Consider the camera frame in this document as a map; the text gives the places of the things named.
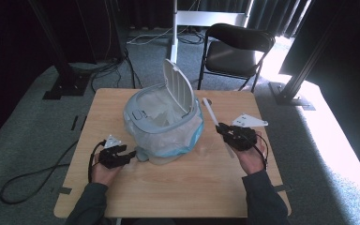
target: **person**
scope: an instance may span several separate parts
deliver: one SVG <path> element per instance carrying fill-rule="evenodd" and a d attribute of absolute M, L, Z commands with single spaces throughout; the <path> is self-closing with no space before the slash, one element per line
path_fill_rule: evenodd
<path fill-rule="evenodd" d="M 256 146 L 264 153 L 260 139 Z M 253 148 L 247 151 L 234 148 L 232 150 L 247 174 L 242 177 L 247 192 L 247 224 L 289 224 L 288 208 L 272 186 L 261 155 Z M 98 162 L 98 154 L 95 155 L 95 162 Z M 105 192 L 122 168 L 107 169 L 100 163 L 93 166 L 92 182 L 85 187 L 81 198 L 68 216 L 67 225 L 110 224 L 104 218 L 107 207 Z"/>

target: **wooden table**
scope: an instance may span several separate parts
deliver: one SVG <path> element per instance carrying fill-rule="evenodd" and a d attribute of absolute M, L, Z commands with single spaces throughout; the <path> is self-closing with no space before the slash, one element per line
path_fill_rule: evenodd
<path fill-rule="evenodd" d="M 109 134 L 127 144 L 127 152 L 135 147 L 133 137 L 124 127 L 123 110 L 134 89 L 99 89 L 85 122 L 54 214 L 66 218 L 87 184 L 89 156 L 97 143 Z M 230 124 L 246 113 L 260 117 L 254 96 L 246 92 L 195 91 L 212 101 L 212 109 L 219 122 Z M 238 159 L 231 158 L 215 125 L 202 106 L 204 130 L 194 149 L 179 159 L 154 165 L 136 158 L 118 174 L 107 192 L 109 218 L 240 218 L 247 217 L 246 192 L 241 177 L 245 176 Z M 255 127 L 268 138 L 264 127 Z M 268 174 L 274 186 L 282 185 L 278 166 L 271 152 Z M 291 207 L 285 191 L 279 192 Z"/>

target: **person's left hand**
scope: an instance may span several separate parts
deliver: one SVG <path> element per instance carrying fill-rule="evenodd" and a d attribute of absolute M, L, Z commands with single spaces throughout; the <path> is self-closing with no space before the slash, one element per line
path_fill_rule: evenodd
<path fill-rule="evenodd" d="M 95 165 L 92 168 L 92 183 L 100 183 L 108 188 L 113 183 L 113 179 L 124 166 L 107 169 L 102 164 L 98 163 L 98 154 L 95 154 Z"/>

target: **chair seat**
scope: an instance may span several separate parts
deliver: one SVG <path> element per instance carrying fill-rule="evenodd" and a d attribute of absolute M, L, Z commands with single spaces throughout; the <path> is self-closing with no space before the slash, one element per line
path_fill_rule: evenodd
<path fill-rule="evenodd" d="M 213 41 L 205 66 L 212 72 L 249 78 L 256 74 L 255 51 L 238 50 L 221 41 Z"/>

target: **sleeve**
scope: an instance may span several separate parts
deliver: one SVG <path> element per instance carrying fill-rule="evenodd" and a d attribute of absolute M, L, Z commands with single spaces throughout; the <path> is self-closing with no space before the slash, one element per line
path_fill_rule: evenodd
<path fill-rule="evenodd" d="M 107 208 L 105 192 L 108 187 L 98 183 L 89 183 L 66 220 L 66 225 L 96 224 Z"/>
<path fill-rule="evenodd" d="M 265 170 L 242 177 L 247 191 L 247 219 L 251 224 L 290 224 L 288 208 Z"/>

